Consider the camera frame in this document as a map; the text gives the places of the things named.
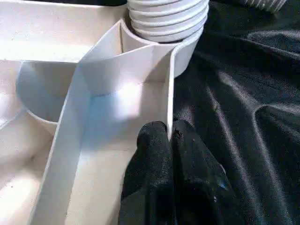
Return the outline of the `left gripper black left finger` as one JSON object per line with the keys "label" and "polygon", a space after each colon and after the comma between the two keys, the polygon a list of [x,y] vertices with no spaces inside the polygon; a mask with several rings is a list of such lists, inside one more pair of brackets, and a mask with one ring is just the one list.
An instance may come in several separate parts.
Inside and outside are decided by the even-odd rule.
{"label": "left gripper black left finger", "polygon": [[173,225],[173,157],[166,125],[145,124],[126,168],[118,216],[120,225]]}

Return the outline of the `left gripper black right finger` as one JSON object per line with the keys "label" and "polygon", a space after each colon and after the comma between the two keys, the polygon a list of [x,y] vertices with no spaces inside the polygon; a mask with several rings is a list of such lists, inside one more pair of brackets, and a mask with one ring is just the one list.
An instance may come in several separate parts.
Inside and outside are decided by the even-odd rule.
{"label": "left gripper black right finger", "polygon": [[175,209],[179,225],[240,225],[239,201],[221,164],[185,120],[173,124]]}

